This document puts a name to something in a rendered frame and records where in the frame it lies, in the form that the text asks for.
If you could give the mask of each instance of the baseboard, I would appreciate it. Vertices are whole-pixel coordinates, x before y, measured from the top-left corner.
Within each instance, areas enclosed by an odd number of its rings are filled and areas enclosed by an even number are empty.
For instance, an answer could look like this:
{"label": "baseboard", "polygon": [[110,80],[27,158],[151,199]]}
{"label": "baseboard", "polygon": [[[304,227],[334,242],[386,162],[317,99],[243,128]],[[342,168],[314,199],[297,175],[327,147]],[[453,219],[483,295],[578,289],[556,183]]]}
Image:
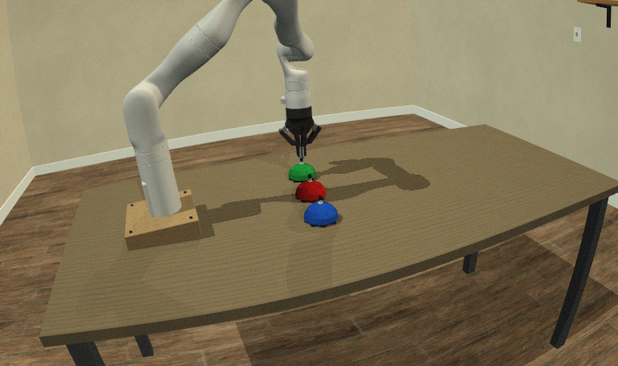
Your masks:
{"label": "baseboard", "polygon": [[[407,115],[416,114],[420,117],[426,118],[429,121],[447,127],[448,129],[456,129],[459,127],[465,127],[458,122],[452,121],[431,111],[421,109],[418,106],[398,106],[388,107],[384,109],[370,109],[361,110],[351,113],[338,113],[329,115],[315,116],[313,119],[318,125],[328,125],[331,123],[341,123],[349,121],[359,121],[363,119],[374,119],[380,117],[392,117],[395,115]],[[238,127],[236,129],[215,131],[212,133],[197,134],[189,137],[182,137],[168,140],[170,149],[178,149],[180,147],[202,145],[204,143],[222,141],[225,139],[233,139],[239,137],[248,137],[251,135],[258,135],[264,133],[273,133],[278,131],[284,126],[284,120],[278,122],[264,123],[261,125],[252,125]],[[4,222],[9,215],[10,210],[15,206],[18,199],[30,185],[30,182],[36,175],[45,175],[47,173],[54,173],[57,171],[66,171],[76,167],[85,167],[88,165],[94,165],[96,163],[115,161],[117,159],[134,157],[133,147],[127,147],[125,149],[108,151],[105,153],[88,155],[85,157],[65,159],[64,161],[48,163],[45,165],[38,165],[28,171],[26,176],[22,179],[22,182],[15,188],[13,193],[9,196],[6,202],[0,208],[0,224]],[[618,208],[618,195],[613,195],[609,198],[609,204],[615,208]]]}

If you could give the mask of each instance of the wall shelf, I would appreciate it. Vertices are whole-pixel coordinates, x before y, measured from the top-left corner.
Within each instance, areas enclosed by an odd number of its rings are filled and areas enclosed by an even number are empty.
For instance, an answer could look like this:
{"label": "wall shelf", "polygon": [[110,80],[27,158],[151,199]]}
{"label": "wall shelf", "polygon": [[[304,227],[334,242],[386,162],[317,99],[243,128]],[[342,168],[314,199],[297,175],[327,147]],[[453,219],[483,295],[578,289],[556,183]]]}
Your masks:
{"label": "wall shelf", "polygon": [[577,0],[578,2],[585,2],[586,4],[592,4],[593,6],[601,6],[608,9],[608,28],[612,26],[612,6],[618,6],[617,0]]}

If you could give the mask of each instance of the tabletop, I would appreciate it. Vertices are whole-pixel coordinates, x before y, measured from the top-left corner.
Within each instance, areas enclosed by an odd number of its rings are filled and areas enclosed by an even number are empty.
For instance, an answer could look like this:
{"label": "tabletop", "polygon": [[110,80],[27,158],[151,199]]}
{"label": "tabletop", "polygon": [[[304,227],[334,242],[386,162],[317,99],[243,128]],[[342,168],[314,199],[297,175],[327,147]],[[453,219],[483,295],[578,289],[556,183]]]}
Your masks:
{"label": "tabletop", "polygon": [[476,125],[309,149],[340,214],[304,223],[295,153],[176,173],[202,239],[129,251],[140,180],[84,191],[43,346],[245,319],[368,289],[506,241],[618,192],[618,181]]}

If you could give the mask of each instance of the wooden floor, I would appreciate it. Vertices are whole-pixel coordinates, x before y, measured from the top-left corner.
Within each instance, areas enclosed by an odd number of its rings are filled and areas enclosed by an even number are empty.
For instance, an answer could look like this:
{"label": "wooden floor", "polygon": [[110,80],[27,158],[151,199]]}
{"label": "wooden floor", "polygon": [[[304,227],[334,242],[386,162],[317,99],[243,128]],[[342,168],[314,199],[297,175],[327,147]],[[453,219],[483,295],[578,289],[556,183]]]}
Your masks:
{"label": "wooden floor", "polygon": [[[448,131],[416,115],[323,125],[311,150],[402,133]],[[279,134],[172,150],[176,171],[293,151]],[[36,176],[0,225],[0,365],[73,364],[39,341],[43,313],[84,189],[136,179],[135,158]],[[550,346],[587,209],[401,281],[314,306],[97,343],[107,365],[596,365],[618,364],[618,210],[608,205],[579,312],[566,344]]]}

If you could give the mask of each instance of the wooden base block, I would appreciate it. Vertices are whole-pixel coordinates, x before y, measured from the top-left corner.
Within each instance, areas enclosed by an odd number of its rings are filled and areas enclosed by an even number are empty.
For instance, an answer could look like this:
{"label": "wooden base block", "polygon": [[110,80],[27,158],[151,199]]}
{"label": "wooden base block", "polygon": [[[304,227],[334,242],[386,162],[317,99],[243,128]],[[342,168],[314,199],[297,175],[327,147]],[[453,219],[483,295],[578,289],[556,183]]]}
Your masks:
{"label": "wooden base block", "polygon": [[146,201],[126,205],[125,241],[129,251],[202,238],[191,190],[180,192],[182,206],[167,217],[150,217]]}

